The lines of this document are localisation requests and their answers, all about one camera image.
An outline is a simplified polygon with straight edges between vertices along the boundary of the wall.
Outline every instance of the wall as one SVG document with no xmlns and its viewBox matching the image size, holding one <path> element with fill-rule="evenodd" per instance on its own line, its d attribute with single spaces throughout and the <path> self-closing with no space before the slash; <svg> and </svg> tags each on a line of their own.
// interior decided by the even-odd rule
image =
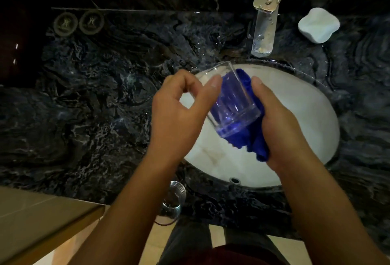
<svg viewBox="0 0 390 265">
<path fill-rule="evenodd" d="M 0 264 L 96 206 L 0 187 Z"/>
</svg>

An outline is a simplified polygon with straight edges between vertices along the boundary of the blue cloth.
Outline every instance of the blue cloth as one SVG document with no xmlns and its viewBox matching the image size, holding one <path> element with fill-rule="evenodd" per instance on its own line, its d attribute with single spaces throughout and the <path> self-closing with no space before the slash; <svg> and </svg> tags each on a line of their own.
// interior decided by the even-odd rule
<svg viewBox="0 0 390 265">
<path fill-rule="evenodd" d="M 260 100 L 255 96 L 251 86 L 251 79 L 248 74 L 242 69 L 237 69 L 236 73 L 244 85 L 248 95 L 254 100 L 257 108 L 261 111 L 261 116 L 253 123 L 248 125 L 245 129 L 238 133 L 232 134 L 225 139 L 234 147 L 241 149 L 246 146 L 248 152 L 256 153 L 256 159 L 258 161 L 267 161 L 270 156 L 270 151 L 266 144 L 261 128 L 261 123 L 265 114 L 264 106 Z"/>
</svg>

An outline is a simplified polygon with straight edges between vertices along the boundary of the dark trousers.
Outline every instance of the dark trousers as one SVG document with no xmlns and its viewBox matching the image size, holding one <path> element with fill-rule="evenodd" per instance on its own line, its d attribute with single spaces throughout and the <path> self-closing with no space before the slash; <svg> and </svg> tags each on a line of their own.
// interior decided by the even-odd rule
<svg viewBox="0 0 390 265">
<path fill-rule="evenodd" d="M 224 228 L 226 244 L 259 246 L 269 250 L 278 259 L 289 265 L 278 248 L 266 235 Z M 184 257 L 189 251 L 204 251 L 212 248 L 210 229 L 207 224 L 191 222 L 180 217 L 173 228 L 158 265 L 170 265 Z"/>
</svg>

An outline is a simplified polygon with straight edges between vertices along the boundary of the hand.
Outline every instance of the hand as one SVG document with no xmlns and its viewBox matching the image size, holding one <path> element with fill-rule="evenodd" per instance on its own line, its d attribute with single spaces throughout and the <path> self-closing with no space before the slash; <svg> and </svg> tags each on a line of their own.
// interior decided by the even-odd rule
<svg viewBox="0 0 390 265">
<path fill-rule="evenodd" d="M 270 149 L 268 166 L 276 173 L 280 168 L 300 164 L 310 159 L 318 160 L 307 143 L 298 120 L 263 82 L 252 77 L 252 89 L 265 109 L 262 121 L 264 139 Z"/>
<path fill-rule="evenodd" d="M 203 122 L 221 90 L 222 77 L 211 78 L 204 86 L 190 72 L 180 70 L 165 78 L 152 103 L 152 135 L 147 154 L 170 165 L 187 155 L 197 140 Z M 180 103 L 185 92 L 195 96 L 187 109 Z"/>
</svg>

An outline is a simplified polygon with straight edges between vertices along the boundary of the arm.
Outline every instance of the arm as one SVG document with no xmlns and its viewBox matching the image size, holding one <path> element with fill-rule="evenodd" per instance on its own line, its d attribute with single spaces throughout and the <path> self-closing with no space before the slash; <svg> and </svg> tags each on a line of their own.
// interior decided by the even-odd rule
<svg viewBox="0 0 390 265">
<path fill-rule="evenodd" d="M 376 264 L 390 261 L 376 247 L 347 195 L 310 149 L 295 116 L 259 78 L 252 88 L 265 107 L 262 128 L 268 165 L 279 176 L 314 264 Z"/>
<path fill-rule="evenodd" d="M 169 183 L 198 138 L 221 84 L 217 76 L 202 86 L 185 70 L 166 78 L 153 98 L 147 154 L 69 265 L 138 264 Z M 179 102 L 184 91 L 196 95 L 190 109 Z"/>
</svg>

